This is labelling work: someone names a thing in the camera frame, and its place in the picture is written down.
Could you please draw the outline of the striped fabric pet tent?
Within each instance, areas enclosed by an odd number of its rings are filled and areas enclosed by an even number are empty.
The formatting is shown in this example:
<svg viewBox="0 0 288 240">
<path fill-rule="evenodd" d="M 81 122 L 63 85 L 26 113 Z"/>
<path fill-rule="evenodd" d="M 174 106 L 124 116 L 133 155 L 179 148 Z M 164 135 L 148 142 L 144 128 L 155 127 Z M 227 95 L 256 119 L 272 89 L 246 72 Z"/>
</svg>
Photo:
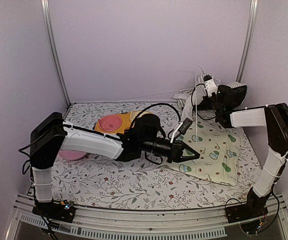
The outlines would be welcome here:
<svg viewBox="0 0 288 240">
<path fill-rule="evenodd" d="M 196 110 L 214 110 L 220 108 L 233 110 L 240 106 L 247 93 L 247 85 L 237 81 L 221 84 L 212 75 L 202 74 L 195 79 L 192 89 L 183 89 L 173 95 L 177 106 L 182 109 L 182 118 L 193 119 Z"/>
</svg>

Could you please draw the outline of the avocado print cushion mat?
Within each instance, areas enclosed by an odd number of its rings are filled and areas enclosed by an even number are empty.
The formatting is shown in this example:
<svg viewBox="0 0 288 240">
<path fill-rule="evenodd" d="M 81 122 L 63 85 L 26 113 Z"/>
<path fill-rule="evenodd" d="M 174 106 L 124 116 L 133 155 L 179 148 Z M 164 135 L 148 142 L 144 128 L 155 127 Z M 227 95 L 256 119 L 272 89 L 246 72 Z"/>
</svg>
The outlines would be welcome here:
<svg viewBox="0 0 288 240">
<path fill-rule="evenodd" d="M 241 137 L 222 127 L 193 123 L 182 140 L 200 154 L 198 159 L 171 163 L 169 168 L 184 174 L 222 184 L 237 185 Z"/>
</svg>

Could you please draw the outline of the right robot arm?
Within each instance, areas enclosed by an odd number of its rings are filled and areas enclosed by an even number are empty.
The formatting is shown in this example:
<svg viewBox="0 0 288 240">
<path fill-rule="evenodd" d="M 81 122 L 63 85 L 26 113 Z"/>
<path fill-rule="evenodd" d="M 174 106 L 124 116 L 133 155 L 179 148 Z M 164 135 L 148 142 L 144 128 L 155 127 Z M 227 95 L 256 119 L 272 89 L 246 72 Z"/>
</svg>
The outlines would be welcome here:
<svg viewBox="0 0 288 240">
<path fill-rule="evenodd" d="M 246 85 L 206 87 L 215 111 L 215 121 L 224 128 L 265 127 L 268 155 L 252 193 L 258 198 L 268 196 L 288 160 L 288 105 L 286 103 L 237 109 L 247 92 Z"/>
</svg>

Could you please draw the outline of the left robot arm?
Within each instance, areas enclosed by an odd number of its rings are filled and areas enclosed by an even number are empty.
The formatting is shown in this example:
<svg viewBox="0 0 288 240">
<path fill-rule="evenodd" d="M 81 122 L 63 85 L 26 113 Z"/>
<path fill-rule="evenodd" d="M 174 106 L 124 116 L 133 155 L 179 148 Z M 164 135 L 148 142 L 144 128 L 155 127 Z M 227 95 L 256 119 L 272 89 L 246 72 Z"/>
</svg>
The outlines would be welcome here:
<svg viewBox="0 0 288 240">
<path fill-rule="evenodd" d="M 200 154 L 175 137 L 166 139 L 160 119 L 139 112 L 124 133 L 109 134 L 73 125 L 58 112 L 48 116 L 30 136 L 30 165 L 39 209 L 54 217 L 58 206 L 52 201 L 51 168 L 59 151 L 97 154 L 119 162 L 129 162 L 142 153 L 165 157 L 169 163 L 198 159 Z"/>
</svg>

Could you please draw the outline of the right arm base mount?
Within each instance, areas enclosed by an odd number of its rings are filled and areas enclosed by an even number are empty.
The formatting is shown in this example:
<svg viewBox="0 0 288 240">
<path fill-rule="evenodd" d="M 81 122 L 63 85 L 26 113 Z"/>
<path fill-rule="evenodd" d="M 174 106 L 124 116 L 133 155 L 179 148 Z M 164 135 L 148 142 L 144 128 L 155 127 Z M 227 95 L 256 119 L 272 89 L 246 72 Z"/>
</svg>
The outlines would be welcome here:
<svg viewBox="0 0 288 240">
<path fill-rule="evenodd" d="M 266 203 L 269 197 L 270 194 L 265 197 L 258 197 L 251 189 L 245 203 L 241 203 L 236 198 L 228 199 L 225 204 L 225 215 L 228 223 L 232 224 L 256 219 L 241 224 L 241 230 L 247 235 L 258 234 L 265 221 L 259 220 L 259 217 L 266 218 L 268 214 Z"/>
</svg>

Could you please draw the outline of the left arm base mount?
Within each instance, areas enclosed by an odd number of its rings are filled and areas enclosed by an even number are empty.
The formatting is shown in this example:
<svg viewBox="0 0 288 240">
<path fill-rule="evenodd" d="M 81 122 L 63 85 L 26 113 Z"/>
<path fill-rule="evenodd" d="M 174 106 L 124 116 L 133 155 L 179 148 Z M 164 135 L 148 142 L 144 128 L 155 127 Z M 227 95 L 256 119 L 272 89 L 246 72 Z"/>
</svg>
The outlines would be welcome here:
<svg viewBox="0 0 288 240">
<path fill-rule="evenodd" d="M 32 213 L 46 219 L 72 223 L 76 208 L 72 202 L 38 202 L 35 201 Z"/>
</svg>

